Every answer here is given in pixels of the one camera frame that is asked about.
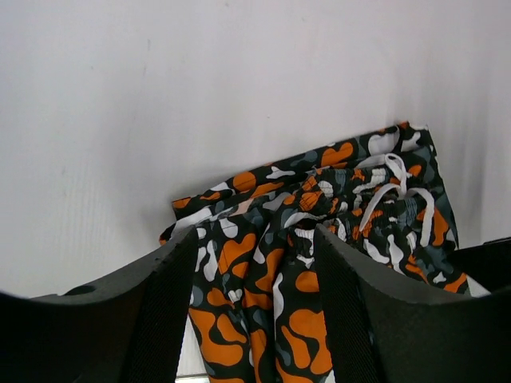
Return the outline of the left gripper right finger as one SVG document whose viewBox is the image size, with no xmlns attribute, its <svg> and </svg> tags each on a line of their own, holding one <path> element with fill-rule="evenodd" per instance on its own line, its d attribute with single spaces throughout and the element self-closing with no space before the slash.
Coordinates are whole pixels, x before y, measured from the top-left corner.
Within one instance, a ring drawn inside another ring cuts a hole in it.
<svg viewBox="0 0 511 383">
<path fill-rule="evenodd" d="M 399 274 L 315 229 L 337 382 L 507 382 L 510 289 L 478 298 Z"/>
</svg>

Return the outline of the orange black camouflage shorts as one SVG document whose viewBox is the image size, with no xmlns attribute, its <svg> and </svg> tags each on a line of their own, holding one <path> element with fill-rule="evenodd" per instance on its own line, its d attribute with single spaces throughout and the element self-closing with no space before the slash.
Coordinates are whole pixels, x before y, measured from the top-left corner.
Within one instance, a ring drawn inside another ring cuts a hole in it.
<svg viewBox="0 0 511 383">
<path fill-rule="evenodd" d="M 198 236 L 188 315 L 212 382 L 322 382 L 332 374 L 314 233 L 384 267 L 466 294 L 447 260 L 455 218 L 426 127 L 407 122 L 242 172 L 176 200 L 160 242 Z"/>
</svg>

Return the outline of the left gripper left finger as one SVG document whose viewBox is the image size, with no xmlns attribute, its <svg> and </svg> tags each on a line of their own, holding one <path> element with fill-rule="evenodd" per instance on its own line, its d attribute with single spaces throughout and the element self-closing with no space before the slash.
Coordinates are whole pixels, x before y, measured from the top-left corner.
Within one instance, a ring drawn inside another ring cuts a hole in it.
<svg viewBox="0 0 511 383">
<path fill-rule="evenodd" d="M 173 382 L 197 234 L 63 295 L 1 296 L 4 382 Z"/>
</svg>

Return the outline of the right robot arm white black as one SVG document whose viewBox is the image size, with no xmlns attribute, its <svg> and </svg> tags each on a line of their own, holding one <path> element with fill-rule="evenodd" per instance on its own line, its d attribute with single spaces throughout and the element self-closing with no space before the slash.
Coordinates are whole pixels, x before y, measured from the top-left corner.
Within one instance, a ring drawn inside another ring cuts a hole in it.
<svg viewBox="0 0 511 383">
<path fill-rule="evenodd" d="M 510 289 L 510 237 L 456 250 L 448 260 L 468 275 L 476 296 Z"/>
</svg>

